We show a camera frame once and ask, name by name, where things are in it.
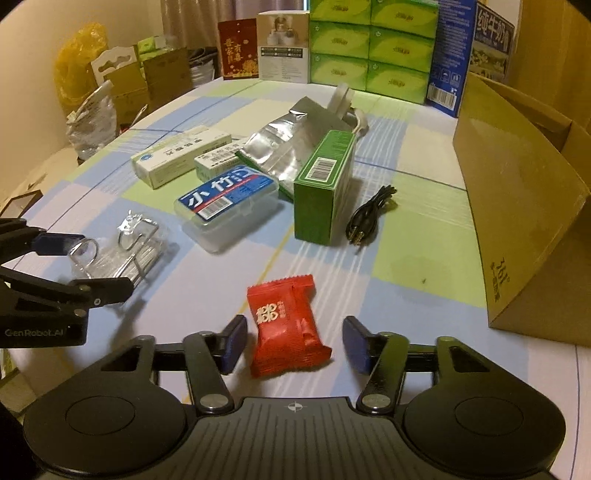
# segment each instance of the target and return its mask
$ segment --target green box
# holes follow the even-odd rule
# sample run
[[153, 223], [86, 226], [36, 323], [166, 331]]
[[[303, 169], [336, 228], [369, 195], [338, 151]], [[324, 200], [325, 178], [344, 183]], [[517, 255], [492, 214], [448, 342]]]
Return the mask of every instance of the green box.
[[310, 0], [310, 20], [369, 25], [371, 0]]
[[346, 83], [355, 90], [365, 90], [368, 61], [337, 55], [313, 53], [310, 56], [310, 80], [312, 83], [339, 85]]
[[371, 27], [369, 59], [429, 73], [434, 46], [432, 38]]
[[369, 51], [369, 26], [335, 22], [310, 22], [312, 53], [366, 59]]
[[367, 91], [424, 103], [429, 74], [377, 61], [369, 62]]
[[354, 150], [353, 133], [330, 130], [295, 178], [296, 238], [315, 244], [330, 244], [335, 234], [337, 212], [346, 200]]
[[372, 0], [371, 24], [435, 38], [437, 0]]

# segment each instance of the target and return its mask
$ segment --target yellow plastic bag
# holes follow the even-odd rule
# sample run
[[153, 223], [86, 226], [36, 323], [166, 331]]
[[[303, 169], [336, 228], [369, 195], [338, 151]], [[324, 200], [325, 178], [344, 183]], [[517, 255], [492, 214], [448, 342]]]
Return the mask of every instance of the yellow plastic bag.
[[68, 40], [57, 54], [53, 80], [65, 115], [78, 110], [82, 102], [96, 90], [90, 62], [108, 48], [104, 26], [90, 23]]

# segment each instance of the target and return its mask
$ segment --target barcode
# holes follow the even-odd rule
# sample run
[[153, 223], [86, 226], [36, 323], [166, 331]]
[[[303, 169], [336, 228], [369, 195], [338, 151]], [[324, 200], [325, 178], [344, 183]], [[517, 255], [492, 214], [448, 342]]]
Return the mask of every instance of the barcode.
[[453, 93], [447, 93], [445, 90], [441, 90], [433, 84], [429, 85], [427, 98], [450, 110], [453, 110], [456, 107], [457, 96]]
[[306, 174], [306, 180], [327, 182], [335, 165], [336, 160], [318, 157], [314, 162], [314, 165], [312, 165], [312, 168]]
[[232, 205], [232, 201], [226, 197], [220, 197], [214, 202], [207, 205], [203, 210], [199, 210], [197, 213], [205, 220], [209, 220], [212, 216], [217, 215], [223, 209], [228, 208]]

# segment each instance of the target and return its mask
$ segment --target blue label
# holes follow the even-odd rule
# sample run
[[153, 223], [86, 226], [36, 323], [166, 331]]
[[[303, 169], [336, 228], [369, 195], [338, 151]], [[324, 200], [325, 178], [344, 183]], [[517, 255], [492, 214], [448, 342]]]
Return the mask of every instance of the blue label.
[[474, 40], [506, 55], [511, 50], [515, 27], [484, 5], [476, 6]]
[[273, 183], [269, 177], [244, 165], [208, 180], [178, 199], [209, 222]]
[[439, 22], [427, 103], [457, 116], [470, 65], [476, 0], [439, 0]]

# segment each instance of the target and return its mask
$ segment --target circular pad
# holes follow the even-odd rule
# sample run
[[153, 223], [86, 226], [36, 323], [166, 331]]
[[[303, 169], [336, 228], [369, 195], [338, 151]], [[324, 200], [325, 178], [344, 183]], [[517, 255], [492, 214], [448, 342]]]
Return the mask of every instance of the circular pad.
[[51, 471], [117, 476], [162, 458], [185, 426], [184, 408], [168, 391], [128, 372], [100, 372], [41, 397], [24, 433]]
[[90, 397], [74, 403], [66, 413], [68, 425], [86, 435], [107, 435], [133, 421], [133, 404], [118, 397]]
[[423, 454], [459, 476], [527, 475], [546, 468], [564, 438], [564, 418], [527, 384], [454, 376], [416, 396], [403, 428]]
[[519, 407], [495, 397], [464, 400], [456, 407], [456, 420], [472, 433], [489, 437], [509, 435], [523, 423]]

